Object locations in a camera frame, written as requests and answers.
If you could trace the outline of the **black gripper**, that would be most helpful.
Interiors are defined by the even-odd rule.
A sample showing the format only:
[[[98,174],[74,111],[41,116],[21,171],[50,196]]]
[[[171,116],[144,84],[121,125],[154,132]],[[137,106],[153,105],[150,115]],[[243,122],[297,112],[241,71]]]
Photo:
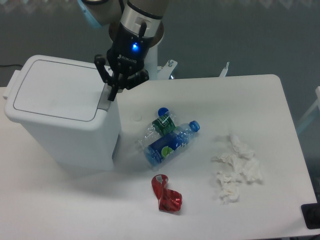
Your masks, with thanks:
[[[148,37],[146,33],[146,22],[138,26],[137,33],[130,31],[120,23],[107,54],[94,56],[94,64],[102,81],[111,87],[109,101],[113,102],[117,93],[131,90],[150,79],[148,71],[143,68],[154,38]],[[107,60],[114,73],[113,76],[110,76],[106,70]]]

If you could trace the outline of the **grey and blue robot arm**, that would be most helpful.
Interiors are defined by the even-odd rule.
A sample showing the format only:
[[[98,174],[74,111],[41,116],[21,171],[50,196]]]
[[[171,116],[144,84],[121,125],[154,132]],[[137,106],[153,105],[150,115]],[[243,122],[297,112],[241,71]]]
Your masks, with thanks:
[[[145,58],[169,5],[167,0],[80,0],[78,4],[95,27],[117,24],[106,55],[97,54],[94,64],[102,81],[110,87],[109,101],[117,93],[147,80]]]

